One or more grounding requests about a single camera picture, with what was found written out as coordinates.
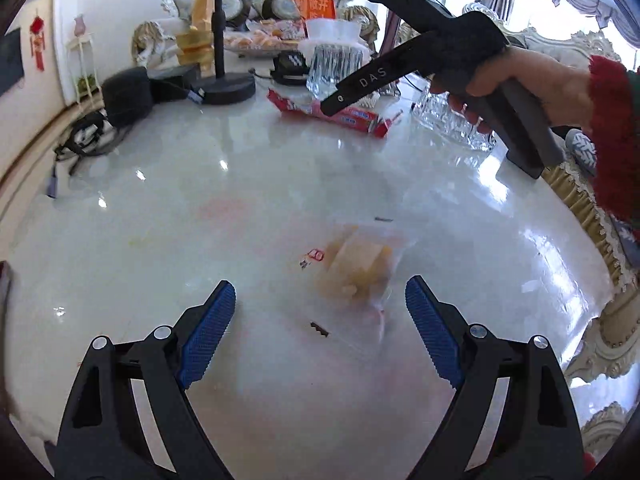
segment human hand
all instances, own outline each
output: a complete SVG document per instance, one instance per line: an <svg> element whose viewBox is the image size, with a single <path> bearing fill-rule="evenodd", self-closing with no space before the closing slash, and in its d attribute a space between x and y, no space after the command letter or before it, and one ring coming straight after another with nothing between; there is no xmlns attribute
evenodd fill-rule
<svg viewBox="0 0 640 480"><path fill-rule="evenodd" d="M588 128L593 113L589 97L590 72L565 66L546 54L508 46L505 51L491 58L476 69L466 92L474 97L489 95L503 81L514 77L535 95L551 122L551 126L581 126ZM441 94L447 89L436 74L431 83L431 93ZM466 119L476 124L478 114L465 110L463 100L449 95L449 105L464 113ZM478 131L490 133L492 128L484 121Z"/></svg>

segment television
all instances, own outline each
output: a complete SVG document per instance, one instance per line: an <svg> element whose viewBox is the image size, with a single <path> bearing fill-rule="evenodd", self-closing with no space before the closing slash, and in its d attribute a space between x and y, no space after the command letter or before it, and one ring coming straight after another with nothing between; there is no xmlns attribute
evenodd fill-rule
<svg viewBox="0 0 640 480"><path fill-rule="evenodd" d="M0 96L24 77L20 28L0 39Z"/></svg>

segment silver screw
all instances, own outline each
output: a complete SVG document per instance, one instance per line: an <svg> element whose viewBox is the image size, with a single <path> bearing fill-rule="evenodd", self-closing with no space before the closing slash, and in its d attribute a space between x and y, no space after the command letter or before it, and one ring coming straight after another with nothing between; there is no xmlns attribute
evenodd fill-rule
<svg viewBox="0 0 640 480"><path fill-rule="evenodd" d="M533 344L538 348L545 349L549 346L549 341L546 340L546 337L537 335L535 336L535 338L533 338Z"/></svg>
<svg viewBox="0 0 640 480"><path fill-rule="evenodd" d="M102 350L105 346L107 346L107 338L104 336L100 336L94 339L94 342L91 343L91 346L96 350Z"/></svg>
<svg viewBox="0 0 640 480"><path fill-rule="evenodd" d="M482 325L472 325L469 329L469 332L471 332L471 335L473 337L476 337L478 339L484 339L487 334L486 328Z"/></svg>
<svg viewBox="0 0 640 480"><path fill-rule="evenodd" d="M156 339L167 339L171 335L171 329L168 326L159 326L154 330Z"/></svg>

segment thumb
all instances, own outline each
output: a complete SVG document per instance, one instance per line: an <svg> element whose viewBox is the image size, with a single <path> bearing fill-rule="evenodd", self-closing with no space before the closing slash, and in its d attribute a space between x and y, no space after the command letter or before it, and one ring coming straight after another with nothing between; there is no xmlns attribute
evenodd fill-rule
<svg viewBox="0 0 640 480"><path fill-rule="evenodd" d="M511 47L497 57L480 65L466 86L466 92L473 97L489 95L497 86L516 75L517 63L514 62Z"/></svg>

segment red hanging decoration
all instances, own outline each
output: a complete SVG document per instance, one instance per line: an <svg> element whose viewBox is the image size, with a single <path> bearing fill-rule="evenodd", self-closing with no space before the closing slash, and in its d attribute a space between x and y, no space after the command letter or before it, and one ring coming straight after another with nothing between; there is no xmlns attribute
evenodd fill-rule
<svg viewBox="0 0 640 480"><path fill-rule="evenodd" d="M37 14L33 19L33 23L31 23L31 27L29 27L29 32L31 33L31 57L36 57L36 67L41 72L44 72L44 58L42 57L45 49L44 20Z"/></svg>

